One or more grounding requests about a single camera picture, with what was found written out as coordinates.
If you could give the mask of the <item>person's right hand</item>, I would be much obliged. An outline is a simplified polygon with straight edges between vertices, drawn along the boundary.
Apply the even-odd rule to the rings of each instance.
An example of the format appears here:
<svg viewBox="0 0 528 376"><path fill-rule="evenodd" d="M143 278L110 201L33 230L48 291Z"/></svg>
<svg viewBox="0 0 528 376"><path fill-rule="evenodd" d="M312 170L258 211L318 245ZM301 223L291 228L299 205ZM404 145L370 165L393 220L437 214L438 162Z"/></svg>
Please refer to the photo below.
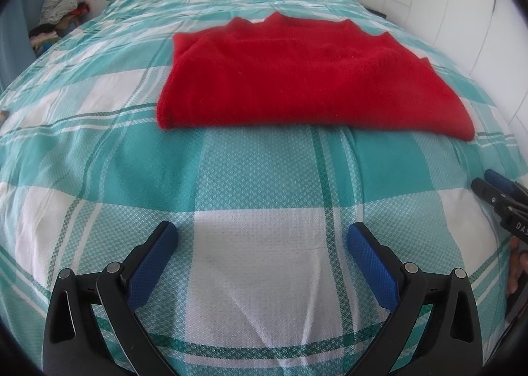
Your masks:
<svg viewBox="0 0 528 376"><path fill-rule="evenodd" d="M507 294L512 295L518 289L518 280L523 272L527 272L527 253L520 252L520 241L513 236L509 243L509 270Z"/></svg>

